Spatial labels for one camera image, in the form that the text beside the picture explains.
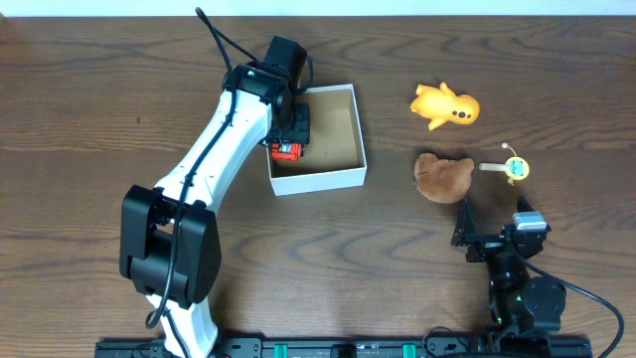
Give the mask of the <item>red toy truck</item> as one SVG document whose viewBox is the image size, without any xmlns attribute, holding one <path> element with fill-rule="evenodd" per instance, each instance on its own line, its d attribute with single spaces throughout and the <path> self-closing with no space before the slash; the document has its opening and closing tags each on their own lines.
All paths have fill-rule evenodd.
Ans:
<svg viewBox="0 0 636 358">
<path fill-rule="evenodd" d="M 301 143 L 262 141 L 261 145 L 268 149 L 273 160 L 298 161 L 305 152 L 305 145 Z"/>
</svg>

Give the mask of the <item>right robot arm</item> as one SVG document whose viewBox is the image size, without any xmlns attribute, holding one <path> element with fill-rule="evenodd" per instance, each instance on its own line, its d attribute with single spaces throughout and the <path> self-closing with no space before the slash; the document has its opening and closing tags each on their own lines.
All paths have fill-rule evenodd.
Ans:
<svg viewBox="0 0 636 358">
<path fill-rule="evenodd" d="M 551 333 L 561 328 L 564 286 L 542 274 L 530 276 L 527 263 L 544 249 L 551 230 L 543 215 L 521 196 L 510 224 L 497 234 L 479 234 L 468 201 L 460 201 L 451 245 L 466 250 L 468 263 L 487 266 L 491 316 L 519 334 Z"/>
</svg>

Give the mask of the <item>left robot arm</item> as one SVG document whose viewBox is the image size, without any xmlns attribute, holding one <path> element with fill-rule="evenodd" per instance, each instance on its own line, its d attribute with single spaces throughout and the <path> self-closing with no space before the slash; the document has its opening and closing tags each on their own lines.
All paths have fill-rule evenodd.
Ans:
<svg viewBox="0 0 636 358">
<path fill-rule="evenodd" d="M 208 295 L 221 265 L 217 213 L 257 145 L 296 161 L 310 141 L 310 109 L 297 102 L 311 60 L 275 36 L 263 60 L 228 71 L 219 105 L 186 156 L 153 188 L 132 186 L 122 201 L 119 269 L 153 309 L 172 357 L 208 357 L 218 338 Z"/>
</svg>

